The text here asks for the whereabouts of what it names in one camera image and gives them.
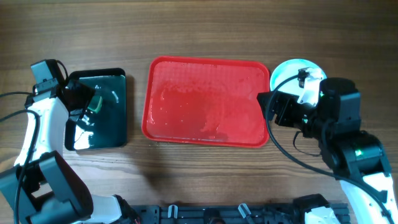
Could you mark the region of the light blue plate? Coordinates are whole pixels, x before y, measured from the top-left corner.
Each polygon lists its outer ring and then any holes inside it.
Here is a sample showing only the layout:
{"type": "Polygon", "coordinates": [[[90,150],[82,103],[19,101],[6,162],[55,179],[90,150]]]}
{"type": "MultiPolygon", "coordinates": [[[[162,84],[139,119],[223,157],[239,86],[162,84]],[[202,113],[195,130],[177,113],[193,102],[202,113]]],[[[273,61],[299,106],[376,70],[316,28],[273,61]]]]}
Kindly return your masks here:
{"type": "MultiPolygon", "coordinates": [[[[297,75],[299,69],[307,67],[319,68],[323,75],[323,78],[327,78],[325,72],[314,62],[302,58],[294,58],[282,62],[274,69],[269,82],[270,90],[274,91],[274,89],[284,80],[294,75],[297,75]]],[[[300,95],[303,92],[303,88],[299,87],[299,81],[295,79],[284,84],[282,87],[279,88],[279,91],[283,91],[284,93],[290,93],[293,95],[300,95]]]]}

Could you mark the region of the green yellow sponge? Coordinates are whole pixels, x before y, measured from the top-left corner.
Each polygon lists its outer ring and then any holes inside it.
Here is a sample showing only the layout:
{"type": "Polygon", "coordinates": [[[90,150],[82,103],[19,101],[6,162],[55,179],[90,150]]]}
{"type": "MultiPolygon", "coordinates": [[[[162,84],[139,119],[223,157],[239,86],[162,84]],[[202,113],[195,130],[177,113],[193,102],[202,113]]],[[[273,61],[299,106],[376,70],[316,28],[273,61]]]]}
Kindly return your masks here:
{"type": "Polygon", "coordinates": [[[103,103],[103,98],[99,95],[95,95],[94,97],[92,97],[87,107],[87,110],[93,113],[98,113],[101,110],[102,103],[103,103]]]}

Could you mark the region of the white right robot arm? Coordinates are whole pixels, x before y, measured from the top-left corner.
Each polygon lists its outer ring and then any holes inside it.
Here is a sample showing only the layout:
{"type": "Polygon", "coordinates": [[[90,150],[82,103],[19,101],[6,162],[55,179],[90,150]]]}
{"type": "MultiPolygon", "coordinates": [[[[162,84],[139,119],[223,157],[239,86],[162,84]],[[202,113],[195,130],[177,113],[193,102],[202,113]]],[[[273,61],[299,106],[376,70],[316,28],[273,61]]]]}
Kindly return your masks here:
{"type": "Polygon", "coordinates": [[[301,105],[297,96],[278,88],[259,93],[257,100],[267,123],[297,128],[305,138],[316,139],[329,171],[298,160],[273,134],[270,139],[296,164],[340,181],[358,222],[397,223],[391,165],[380,140],[361,129],[361,94],[354,82],[327,78],[317,95],[314,107],[301,105]]]}

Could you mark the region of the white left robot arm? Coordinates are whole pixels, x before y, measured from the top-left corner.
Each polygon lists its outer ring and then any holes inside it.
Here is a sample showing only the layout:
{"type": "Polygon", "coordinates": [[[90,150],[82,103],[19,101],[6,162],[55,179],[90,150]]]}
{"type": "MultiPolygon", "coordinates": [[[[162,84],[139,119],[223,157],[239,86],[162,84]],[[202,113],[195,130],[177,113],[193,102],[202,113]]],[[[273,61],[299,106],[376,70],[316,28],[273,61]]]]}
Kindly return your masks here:
{"type": "Polygon", "coordinates": [[[135,214],[118,195],[90,193],[62,156],[69,121],[98,113],[103,99],[71,80],[64,64],[45,59],[31,65],[36,84],[26,93],[24,109],[2,118],[28,115],[24,144],[13,168],[1,173],[1,193],[14,223],[122,223],[135,214]]]}

